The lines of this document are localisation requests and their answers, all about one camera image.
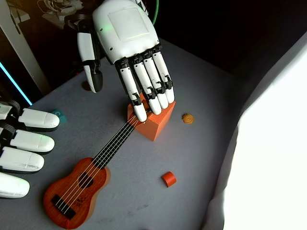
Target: ukulele bridge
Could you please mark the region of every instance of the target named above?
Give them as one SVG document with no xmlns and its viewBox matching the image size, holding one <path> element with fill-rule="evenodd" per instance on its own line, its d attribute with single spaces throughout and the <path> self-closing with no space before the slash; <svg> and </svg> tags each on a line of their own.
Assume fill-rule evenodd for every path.
<svg viewBox="0 0 307 230">
<path fill-rule="evenodd" d="M 54 197 L 51 199 L 51 202 L 68 219 L 72 219 L 74 215 L 76 215 L 76 212 L 71 207 L 67 209 L 68 205 L 61 199 L 59 195 L 54 195 Z"/>
</svg>

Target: fret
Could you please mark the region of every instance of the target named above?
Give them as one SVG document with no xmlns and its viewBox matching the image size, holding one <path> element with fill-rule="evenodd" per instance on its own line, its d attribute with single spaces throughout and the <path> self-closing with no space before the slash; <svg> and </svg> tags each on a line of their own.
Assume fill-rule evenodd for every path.
<svg viewBox="0 0 307 230">
<path fill-rule="evenodd" d="M 96 167 L 104 168 L 113 158 L 115 153 L 123 145 L 126 139 L 130 136 L 134 127 L 126 123 L 120 131 L 104 146 L 104 148 L 94 158 Z"/>
</svg>

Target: green wire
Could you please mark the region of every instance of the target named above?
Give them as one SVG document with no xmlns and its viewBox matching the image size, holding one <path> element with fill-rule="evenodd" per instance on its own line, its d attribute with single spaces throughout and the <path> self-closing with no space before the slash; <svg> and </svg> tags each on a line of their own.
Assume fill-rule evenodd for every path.
<svg viewBox="0 0 307 230">
<path fill-rule="evenodd" d="M 155 20 L 157 20 L 158 11 L 159 11 L 159 0 L 157 0 L 156 6 L 155 6 L 155 13 L 154 13 L 154 17 L 153 17 L 153 25 L 155 24 Z"/>
</svg>

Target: small guitar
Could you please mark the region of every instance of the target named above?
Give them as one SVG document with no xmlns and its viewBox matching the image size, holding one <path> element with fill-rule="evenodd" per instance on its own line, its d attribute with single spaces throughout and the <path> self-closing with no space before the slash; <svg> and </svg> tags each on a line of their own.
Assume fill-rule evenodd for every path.
<svg viewBox="0 0 307 230">
<path fill-rule="evenodd" d="M 46 190 L 44 208 L 54 223 L 75 229 L 91 217 L 97 195 L 110 179 L 106 165 L 140 124 L 136 116 L 132 116 L 94 158 L 82 159 L 70 175 Z"/>
</svg>

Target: led light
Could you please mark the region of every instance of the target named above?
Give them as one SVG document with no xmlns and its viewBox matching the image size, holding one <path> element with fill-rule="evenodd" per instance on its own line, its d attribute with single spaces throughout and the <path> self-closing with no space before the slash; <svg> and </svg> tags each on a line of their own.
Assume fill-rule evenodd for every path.
<svg viewBox="0 0 307 230">
<path fill-rule="evenodd" d="M 13 85 L 16 87 L 16 89 L 20 92 L 20 94 L 24 97 L 24 99 L 29 103 L 29 105 L 32 105 L 32 102 L 30 102 L 29 98 L 25 95 L 25 93 L 20 89 L 20 87 L 17 85 L 17 83 L 14 81 L 14 79 L 11 77 L 11 75 L 8 73 L 8 71 L 5 69 L 5 67 L 0 62 L 0 67 L 3 70 L 3 72 L 8 76 L 8 78 L 11 80 Z"/>
</svg>

